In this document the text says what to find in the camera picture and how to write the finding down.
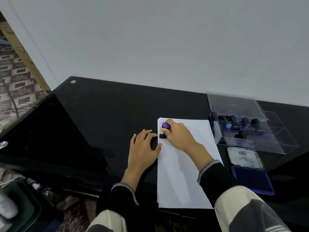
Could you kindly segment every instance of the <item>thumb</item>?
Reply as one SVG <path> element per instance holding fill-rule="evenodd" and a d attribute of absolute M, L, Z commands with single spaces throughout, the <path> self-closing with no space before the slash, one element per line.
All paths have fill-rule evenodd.
<path fill-rule="evenodd" d="M 155 155 L 158 157 L 160 151 L 161 151 L 161 146 L 162 146 L 162 143 L 158 143 L 156 149 L 154 150 L 154 153 Z"/>
<path fill-rule="evenodd" d="M 163 132 L 166 137 L 172 134 L 170 130 L 165 129 L 165 128 L 161 128 L 160 131 Z"/>

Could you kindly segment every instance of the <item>sleeve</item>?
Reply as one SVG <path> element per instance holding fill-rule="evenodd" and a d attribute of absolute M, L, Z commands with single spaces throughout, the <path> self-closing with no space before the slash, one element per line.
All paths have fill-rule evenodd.
<path fill-rule="evenodd" d="M 133 226 L 138 205 L 133 189 L 126 183 L 115 184 L 110 195 L 99 197 L 100 211 L 87 232 L 125 232 Z"/>
<path fill-rule="evenodd" d="M 274 210 L 239 182 L 219 160 L 208 163 L 197 182 L 203 188 L 223 232 L 290 231 Z"/>

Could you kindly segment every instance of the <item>hand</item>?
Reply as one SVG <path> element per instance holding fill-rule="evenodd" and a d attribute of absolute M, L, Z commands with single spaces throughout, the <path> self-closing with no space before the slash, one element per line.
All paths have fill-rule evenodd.
<path fill-rule="evenodd" d="M 127 183 L 134 191 L 143 172 L 154 163 L 161 151 L 161 143 L 154 151 L 150 148 L 150 140 L 157 136 L 151 132 L 152 130 L 143 130 L 138 135 L 134 134 L 131 139 L 128 168 L 121 182 Z"/>
<path fill-rule="evenodd" d="M 188 153 L 198 144 L 183 123 L 175 123 L 172 119 L 168 119 L 166 122 L 171 126 L 171 130 L 161 128 L 160 131 L 166 135 L 167 140 L 174 147 Z"/>
<path fill-rule="evenodd" d="M 210 161 L 214 160 L 206 148 L 195 141 L 183 123 L 175 123 L 172 119 L 168 119 L 165 122 L 171 126 L 171 130 L 161 128 L 160 131 L 166 135 L 167 140 L 174 147 L 185 152 L 191 158 L 198 171 Z"/>

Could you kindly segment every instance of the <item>gray wall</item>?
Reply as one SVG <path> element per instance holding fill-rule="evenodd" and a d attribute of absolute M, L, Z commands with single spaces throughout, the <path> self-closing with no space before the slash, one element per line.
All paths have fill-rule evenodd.
<path fill-rule="evenodd" d="M 309 0 L 0 0 L 52 89 L 71 75 L 309 105 Z"/>

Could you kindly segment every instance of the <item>black glass table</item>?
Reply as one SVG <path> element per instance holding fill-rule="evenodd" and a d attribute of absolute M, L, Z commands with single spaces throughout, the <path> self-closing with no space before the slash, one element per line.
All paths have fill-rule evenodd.
<path fill-rule="evenodd" d="M 302 216 L 309 215 L 309 108 L 259 102 L 263 110 L 277 113 L 299 145 L 286 155 L 259 152 L 276 192 L 260 196 L 281 217 L 292 207 L 296 220 L 291 215 L 284 220 L 302 224 Z M 209 112 L 205 93 L 70 77 L 1 133 L 0 142 L 8 145 L 0 149 L 0 163 L 53 190 L 95 198 L 104 186 L 121 180 L 134 133 L 156 132 L 159 117 L 208 119 Z M 151 148 L 156 145 L 153 139 Z M 218 149 L 230 170 L 226 147 Z M 143 175 L 137 198 L 158 207 L 156 184 L 155 162 Z M 169 211 L 190 216 L 201 212 Z M 213 210 L 202 211 L 215 218 Z"/>

